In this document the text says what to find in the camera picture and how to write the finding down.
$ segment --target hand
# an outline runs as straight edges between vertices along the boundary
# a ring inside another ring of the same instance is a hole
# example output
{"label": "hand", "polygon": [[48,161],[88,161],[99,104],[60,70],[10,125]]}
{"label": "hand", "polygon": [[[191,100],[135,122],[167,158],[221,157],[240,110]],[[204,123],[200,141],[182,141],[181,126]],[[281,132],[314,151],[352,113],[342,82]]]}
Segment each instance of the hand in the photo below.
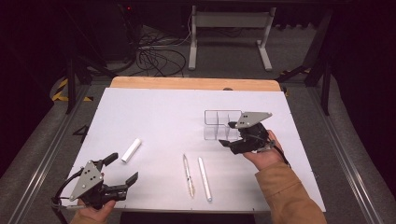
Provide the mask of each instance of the hand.
{"label": "hand", "polygon": [[[78,204],[84,205],[84,202],[81,199],[78,199]],[[100,210],[96,210],[93,207],[86,207],[79,209],[78,213],[82,217],[89,217],[98,222],[105,222],[111,211],[113,211],[115,205],[116,201],[112,200],[108,203],[105,203]]]}
{"label": "hand", "polygon": [[[268,130],[267,132],[268,132],[268,138],[270,140],[275,140],[276,146],[279,147],[279,149],[282,150],[283,152],[282,146],[277,141],[274,133],[270,130]],[[271,148],[269,150],[264,150],[258,153],[245,152],[243,155],[246,159],[253,162],[253,164],[257,167],[259,171],[279,161],[283,162],[282,156],[274,148]]]}

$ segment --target transparent divider box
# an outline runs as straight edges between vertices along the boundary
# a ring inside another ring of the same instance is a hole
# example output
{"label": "transparent divider box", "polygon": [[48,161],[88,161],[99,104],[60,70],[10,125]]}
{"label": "transparent divider box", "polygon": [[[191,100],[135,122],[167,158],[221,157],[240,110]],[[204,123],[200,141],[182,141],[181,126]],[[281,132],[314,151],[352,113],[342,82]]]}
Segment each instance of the transparent divider box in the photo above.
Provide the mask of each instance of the transparent divider box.
{"label": "transparent divider box", "polygon": [[206,110],[205,140],[236,140],[239,137],[237,129],[232,129],[229,122],[237,122],[242,115],[240,110]]}

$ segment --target white tube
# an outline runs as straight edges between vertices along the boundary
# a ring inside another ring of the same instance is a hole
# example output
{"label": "white tube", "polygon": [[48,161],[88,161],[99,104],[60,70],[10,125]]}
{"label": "white tube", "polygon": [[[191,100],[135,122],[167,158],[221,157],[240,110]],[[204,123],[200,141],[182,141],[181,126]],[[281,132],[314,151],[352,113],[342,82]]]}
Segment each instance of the white tube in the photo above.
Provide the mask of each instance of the white tube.
{"label": "white tube", "polygon": [[212,195],[210,194],[210,188],[209,188],[209,183],[207,182],[207,177],[206,177],[206,172],[205,172],[205,167],[204,167],[204,162],[202,158],[198,158],[199,162],[199,168],[201,170],[201,176],[202,180],[204,181],[204,187],[205,187],[205,192],[206,192],[206,198],[208,202],[212,202]]}
{"label": "white tube", "polygon": [[142,141],[138,138],[134,140],[134,142],[131,144],[131,146],[126,150],[125,154],[122,156],[121,160],[123,162],[128,162],[129,159],[134,155],[134,153],[137,151],[139,148],[140,144],[142,144]]}

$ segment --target jacket sleeve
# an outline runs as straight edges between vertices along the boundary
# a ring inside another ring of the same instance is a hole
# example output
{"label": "jacket sleeve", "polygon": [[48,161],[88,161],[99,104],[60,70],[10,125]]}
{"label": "jacket sleeve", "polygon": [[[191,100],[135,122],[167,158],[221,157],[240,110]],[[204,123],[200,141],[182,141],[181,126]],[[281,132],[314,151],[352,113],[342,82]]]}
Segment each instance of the jacket sleeve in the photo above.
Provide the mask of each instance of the jacket sleeve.
{"label": "jacket sleeve", "polygon": [[79,211],[77,211],[70,224],[107,224],[107,221],[95,221],[92,218],[82,216]]}
{"label": "jacket sleeve", "polygon": [[274,224],[326,223],[301,180],[285,163],[277,162],[260,170],[256,178],[271,208]]}

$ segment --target white pen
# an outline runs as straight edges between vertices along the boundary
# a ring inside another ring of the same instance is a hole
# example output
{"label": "white pen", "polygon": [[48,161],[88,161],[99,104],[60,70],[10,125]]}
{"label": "white pen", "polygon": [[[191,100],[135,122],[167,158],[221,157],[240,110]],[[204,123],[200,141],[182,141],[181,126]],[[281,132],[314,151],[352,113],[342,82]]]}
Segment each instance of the white pen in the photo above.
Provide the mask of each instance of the white pen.
{"label": "white pen", "polygon": [[187,181],[189,182],[190,195],[193,198],[194,197],[194,185],[192,184],[192,180],[191,180],[189,163],[187,162],[187,157],[184,154],[183,154],[183,162],[184,162],[184,170],[186,170]]}
{"label": "white pen", "polygon": [[212,202],[212,195],[210,194],[209,183],[207,182],[207,177],[206,177],[206,172],[205,172],[205,167],[204,167],[204,161],[202,160],[201,157],[198,158],[198,163],[199,163],[199,168],[201,170],[202,180],[204,181],[204,187],[205,187],[207,201],[208,202]]}

